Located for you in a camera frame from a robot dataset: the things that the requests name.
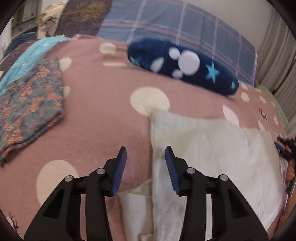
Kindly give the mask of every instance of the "green fabric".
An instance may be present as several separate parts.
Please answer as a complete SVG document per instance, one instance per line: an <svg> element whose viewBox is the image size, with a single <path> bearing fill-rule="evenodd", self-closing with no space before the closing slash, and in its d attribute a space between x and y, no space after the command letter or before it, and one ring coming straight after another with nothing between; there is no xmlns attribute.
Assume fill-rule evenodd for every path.
<svg viewBox="0 0 296 241"><path fill-rule="evenodd" d="M272 93L263 85L258 85L255 87L257 89L260 89L262 92L264 92L266 95L268 95L270 97L270 99L273 101L273 103L275 104L275 106L277 107L278 111L279 111L279 115L281 116L281 121L285 127L285 129L288 127L289 125L289 122L288 122L288 119L285 115L285 113L283 112L281 106L279 105L279 103L277 102L276 98L272 95Z"/></svg>

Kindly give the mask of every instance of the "dark blue fabric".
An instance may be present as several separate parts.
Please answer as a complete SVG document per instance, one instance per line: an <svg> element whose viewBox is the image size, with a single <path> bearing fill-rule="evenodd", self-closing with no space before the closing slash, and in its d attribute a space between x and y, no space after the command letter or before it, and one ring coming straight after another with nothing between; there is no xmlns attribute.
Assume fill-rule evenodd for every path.
<svg viewBox="0 0 296 241"><path fill-rule="evenodd" d="M201 52L177 46L168 40L143 39L133 42L127 50L128 59L131 63L151 71L152 62L157 58L163 57L164 62L158 73L172 77L172 72L180 68L178 60L173 60L169 56L169 49L171 47L177 48L181 54L184 50L193 51L200 59L198 71L193 75L183 73L182 81L204 87L222 95L232 95L237 91L239 87L238 80L224 65ZM214 71L219 72L215 80L209 78L212 67L214 67Z"/></svg>
<svg viewBox="0 0 296 241"><path fill-rule="evenodd" d="M30 40L37 39L37 33L26 33L17 36L12 40L12 42L7 47L6 51L4 52L4 56L10 54L14 49L16 49L19 45L26 43Z"/></svg>

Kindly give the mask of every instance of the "white cloth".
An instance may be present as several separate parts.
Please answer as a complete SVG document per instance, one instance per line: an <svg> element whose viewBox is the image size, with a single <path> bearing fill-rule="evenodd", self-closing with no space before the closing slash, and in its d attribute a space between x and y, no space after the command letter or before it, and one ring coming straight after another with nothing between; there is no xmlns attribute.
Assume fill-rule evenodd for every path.
<svg viewBox="0 0 296 241"><path fill-rule="evenodd" d="M185 214L186 197L178 197L173 191L164 159L168 145L203 175L228 175L265 229L280 211L284 170L269 133L240 128L225 120L194 119L156 110L151 142L154 240L179 240ZM211 238L211 212L207 198L206 240Z"/></svg>
<svg viewBox="0 0 296 241"><path fill-rule="evenodd" d="M153 241L152 179L134 190L119 194L126 239Z"/></svg>

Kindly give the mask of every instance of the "wall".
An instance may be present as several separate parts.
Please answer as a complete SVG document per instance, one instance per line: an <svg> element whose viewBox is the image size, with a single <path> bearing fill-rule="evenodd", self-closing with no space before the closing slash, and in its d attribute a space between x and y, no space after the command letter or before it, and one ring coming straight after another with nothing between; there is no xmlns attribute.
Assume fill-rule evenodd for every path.
<svg viewBox="0 0 296 241"><path fill-rule="evenodd" d="M11 42L11 22L11 20L8 22L0 35L0 60L2 60L4 52Z"/></svg>
<svg viewBox="0 0 296 241"><path fill-rule="evenodd" d="M185 0L217 16L259 49L273 7L266 0Z"/></svg>

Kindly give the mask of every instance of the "white polka dot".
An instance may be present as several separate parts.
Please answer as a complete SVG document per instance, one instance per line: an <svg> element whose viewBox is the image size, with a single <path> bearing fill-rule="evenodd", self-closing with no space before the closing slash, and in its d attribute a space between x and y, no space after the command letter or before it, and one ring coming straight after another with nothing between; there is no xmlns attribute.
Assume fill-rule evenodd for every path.
<svg viewBox="0 0 296 241"><path fill-rule="evenodd" d="M150 116L153 109L168 110L170 102L160 89L145 86L136 89L130 96L132 107L142 115Z"/></svg>
<svg viewBox="0 0 296 241"><path fill-rule="evenodd" d="M260 99L263 103L266 103L266 100L265 100L262 96L259 96L259 99Z"/></svg>
<svg viewBox="0 0 296 241"><path fill-rule="evenodd" d="M36 180L37 199L42 205L51 192L67 175L79 177L77 170L68 162L54 160L42 167Z"/></svg>
<svg viewBox="0 0 296 241"><path fill-rule="evenodd" d="M200 59L196 53L184 50L178 60L180 70L185 75L194 75L200 68Z"/></svg>
<svg viewBox="0 0 296 241"><path fill-rule="evenodd" d="M177 48L172 47L169 49L168 55L170 56L171 59L177 60L180 57L180 52Z"/></svg>
<svg viewBox="0 0 296 241"><path fill-rule="evenodd" d="M179 69L175 69L172 72L172 77L175 78L175 79L182 79L183 73Z"/></svg>
<svg viewBox="0 0 296 241"><path fill-rule="evenodd" d="M11 218L10 217L6 217L6 219L9 222L9 224L13 227L13 222L12 222Z"/></svg>
<svg viewBox="0 0 296 241"><path fill-rule="evenodd" d="M247 93L242 92L241 93L241 98L242 98L243 101L249 102L249 96L247 95Z"/></svg>
<svg viewBox="0 0 296 241"><path fill-rule="evenodd" d="M224 116L226 120L236 126L239 126L239 119L237 118L236 114L231 110L228 106L223 105L222 107Z"/></svg>
<svg viewBox="0 0 296 241"><path fill-rule="evenodd" d="M69 86L64 87L64 99L66 99L70 94L71 88Z"/></svg>
<svg viewBox="0 0 296 241"><path fill-rule="evenodd" d="M65 71L68 69L72 64L72 59L69 57L65 57L59 60L59 68L61 71Z"/></svg>
<svg viewBox="0 0 296 241"><path fill-rule="evenodd" d="M244 89L244 90L248 90L248 86L246 86L245 84L241 83L241 87Z"/></svg>
<svg viewBox="0 0 296 241"><path fill-rule="evenodd" d="M261 121L258 121L258 126L261 131L265 131L264 125L261 123Z"/></svg>
<svg viewBox="0 0 296 241"><path fill-rule="evenodd" d="M161 67L163 66L163 62L165 61L165 59L163 57L157 58L155 59L150 66L150 69L155 72L158 73L158 71L160 71Z"/></svg>
<svg viewBox="0 0 296 241"><path fill-rule="evenodd" d="M127 66L123 62L104 62L103 65L106 67L125 67L125 66Z"/></svg>
<svg viewBox="0 0 296 241"><path fill-rule="evenodd" d="M277 120L277 118L276 118L275 115L274 115L274 122L276 123L277 126L279 125L279 122L278 122L278 120Z"/></svg>
<svg viewBox="0 0 296 241"><path fill-rule="evenodd" d="M102 43L100 46L100 51L103 54L115 54L116 46L112 43Z"/></svg>

